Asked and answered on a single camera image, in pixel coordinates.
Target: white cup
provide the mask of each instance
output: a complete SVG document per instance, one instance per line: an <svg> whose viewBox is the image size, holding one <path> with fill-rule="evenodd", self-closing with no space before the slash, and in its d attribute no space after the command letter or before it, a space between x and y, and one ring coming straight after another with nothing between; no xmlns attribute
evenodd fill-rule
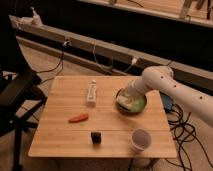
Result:
<svg viewBox="0 0 213 171"><path fill-rule="evenodd" d="M147 149L151 144L151 135L144 129L135 129L131 137L132 147L135 152Z"/></svg>

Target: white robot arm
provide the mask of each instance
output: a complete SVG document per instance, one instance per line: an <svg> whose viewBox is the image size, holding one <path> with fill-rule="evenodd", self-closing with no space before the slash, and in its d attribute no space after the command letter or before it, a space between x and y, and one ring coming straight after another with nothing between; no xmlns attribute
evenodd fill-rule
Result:
<svg viewBox="0 0 213 171"><path fill-rule="evenodd" d="M148 67L141 77L129 83L124 89L128 97L133 99L144 97L151 90L167 94L213 127L213 97L175 81L170 67ZM120 95L117 96L117 103L125 106Z"/></svg>

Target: toy carrot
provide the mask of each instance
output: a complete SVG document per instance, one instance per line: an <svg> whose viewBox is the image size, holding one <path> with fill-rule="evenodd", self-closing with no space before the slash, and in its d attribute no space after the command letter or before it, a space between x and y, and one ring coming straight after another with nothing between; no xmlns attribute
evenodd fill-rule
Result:
<svg viewBox="0 0 213 171"><path fill-rule="evenodd" d="M80 115L73 116L72 118L70 118L68 120L68 122L69 123L75 123L75 122L87 120L88 118L89 118L89 115L87 113L86 114L80 114Z"/></svg>

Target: chair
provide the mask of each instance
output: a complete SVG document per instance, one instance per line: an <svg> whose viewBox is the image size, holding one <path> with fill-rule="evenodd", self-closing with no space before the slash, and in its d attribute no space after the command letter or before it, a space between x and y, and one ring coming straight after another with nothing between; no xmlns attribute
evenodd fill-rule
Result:
<svg viewBox="0 0 213 171"><path fill-rule="evenodd" d="M28 119L46 102L46 96L37 87L41 79L26 62L16 40L9 16L0 10L0 137L15 130L13 171L19 171L22 130L36 128L37 123ZM5 75L5 71L15 73ZM22 116L18 109L26 100L35 100L36 104Z"/></svg>

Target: bottle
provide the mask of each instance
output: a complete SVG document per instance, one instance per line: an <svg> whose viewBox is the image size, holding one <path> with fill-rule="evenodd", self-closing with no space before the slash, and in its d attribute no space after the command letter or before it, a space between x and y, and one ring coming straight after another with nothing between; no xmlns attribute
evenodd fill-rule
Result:
<svg viewBox="0 0 213 171"><path fill-rule="evenodd" d="M87 97L86 97L86 103L88 107L95 107L96 105L96 80L92 80L92 82L89 85Z"/></svg>
<svg viewBox="0 0 213 171"><path fill-rule="evenodd" d="M32 12L33 12L33 24L35 26L41 27L43 26L43 23L41 21L41 17L37 14L36 10L34 9L34 7L30 7Z"/></svg>

